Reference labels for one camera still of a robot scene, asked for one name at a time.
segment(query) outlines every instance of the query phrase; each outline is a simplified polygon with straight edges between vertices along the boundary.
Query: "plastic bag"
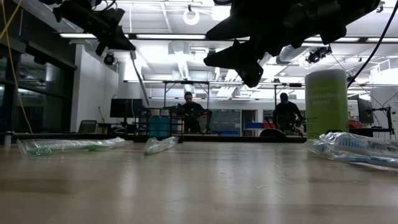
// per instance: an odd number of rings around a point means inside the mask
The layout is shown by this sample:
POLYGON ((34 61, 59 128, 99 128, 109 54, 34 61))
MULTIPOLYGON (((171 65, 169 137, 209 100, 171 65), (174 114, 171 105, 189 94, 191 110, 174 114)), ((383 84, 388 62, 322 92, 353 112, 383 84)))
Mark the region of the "plastic bag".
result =
POLYGON ((176 145, 177 142, 178 137, 170 137, 161 141, 158 141, 157 138, 150 138, 144 147, 144 155, 149 156, 151 154, 171 149, 176 145))
POLYGON ((398 169, 398 141, 351 133, 322 134, 303 145, 309 151, 340 162, 369 164, 379 169, 398 169))
POLYGON ((18 148, 23 157, 46 156, 56 152, 72 149, 86 149, 94 151, 102 148, 123 146, 126 141, 123 138, 108 140, 56 140, 56 139, 27 139, 17 140, 18 148))

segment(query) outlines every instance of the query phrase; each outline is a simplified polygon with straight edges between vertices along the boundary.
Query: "man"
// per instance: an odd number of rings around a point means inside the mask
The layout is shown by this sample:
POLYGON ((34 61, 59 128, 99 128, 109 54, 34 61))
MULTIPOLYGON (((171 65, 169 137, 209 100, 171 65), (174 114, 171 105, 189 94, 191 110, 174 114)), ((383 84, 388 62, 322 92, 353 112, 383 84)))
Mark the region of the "man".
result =
POLYGON ((280 103, 276 106, 272 118, 275 127, 281 131, 293 131, 296 115, 302 122, 303 116, 297 105, 289 101, 286 93, 280 94, 280 103))
POLYGON ((211 111, 207 111, 203 109, 203 107, 200 104, 195 103, 192 100, 191 92, 186 92, 184 94, 184 98, 185 98, 185 104, 182 105, 182 108, 184 109, 184 115, 185 115, 185 125, 184 125, 185 132, 201 133, 198 118, 200 118, 204 113, 208 115, 206 131, 209 132, 210 131, 209 121, 211 119, 211 111))

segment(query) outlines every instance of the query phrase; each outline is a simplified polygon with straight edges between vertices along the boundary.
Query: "monitor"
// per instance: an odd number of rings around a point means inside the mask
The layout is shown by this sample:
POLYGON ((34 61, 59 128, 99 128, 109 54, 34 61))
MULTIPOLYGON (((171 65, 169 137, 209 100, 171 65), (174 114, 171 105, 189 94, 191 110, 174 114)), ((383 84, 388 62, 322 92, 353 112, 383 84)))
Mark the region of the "monitor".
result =
POLYGON ((142 99, 112 99, 111 118, 135 118, 142 109, 142 99))
POLYGON ((372 102, 358 98, 359 121, 361 123, 373 124, 372 102))

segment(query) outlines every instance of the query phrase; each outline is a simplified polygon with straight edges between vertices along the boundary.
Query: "wooden table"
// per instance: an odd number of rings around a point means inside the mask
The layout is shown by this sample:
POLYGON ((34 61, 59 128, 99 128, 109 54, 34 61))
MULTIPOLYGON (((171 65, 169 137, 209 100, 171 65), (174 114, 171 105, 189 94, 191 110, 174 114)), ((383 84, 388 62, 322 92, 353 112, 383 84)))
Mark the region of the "wooden table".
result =
POLYGON ((20 159, 0 151, 0 223, 397 223, 398 173, 300 144, 144 144, 20 159))

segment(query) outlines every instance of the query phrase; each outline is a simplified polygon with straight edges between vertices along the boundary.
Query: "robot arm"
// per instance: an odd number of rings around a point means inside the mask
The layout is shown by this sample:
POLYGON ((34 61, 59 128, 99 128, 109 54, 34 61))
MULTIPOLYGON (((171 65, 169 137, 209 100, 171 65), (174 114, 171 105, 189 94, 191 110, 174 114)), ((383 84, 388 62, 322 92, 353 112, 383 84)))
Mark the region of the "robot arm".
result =
POLYGON ((278 56, 283 47, 299 48, 320 35, 324 45, 346 35, 346 26, 375 10, 380 0, 284 0, 260 5, 252 0, 214 0, 232 3, 231 15, 206 34, 209 40, 250 37, 244 43, 205 58, 205 64, 236 70, 248 87, 259 83, 264 70, 258 64, 267 52, 278 56))
POLYGON ((60 4, 53 9, 58 22, 62 18, 81 27, 84 32, 91 33, 98 38, 99 45, 96 49, 97 55, 102 55, 105 48, 117 50, 135 50, 129 39, 124 35, 120 20, 124 10, 111 8, 94 11, 92 8, 101 4, 102 0, 39 0, 48 5, 60 4))

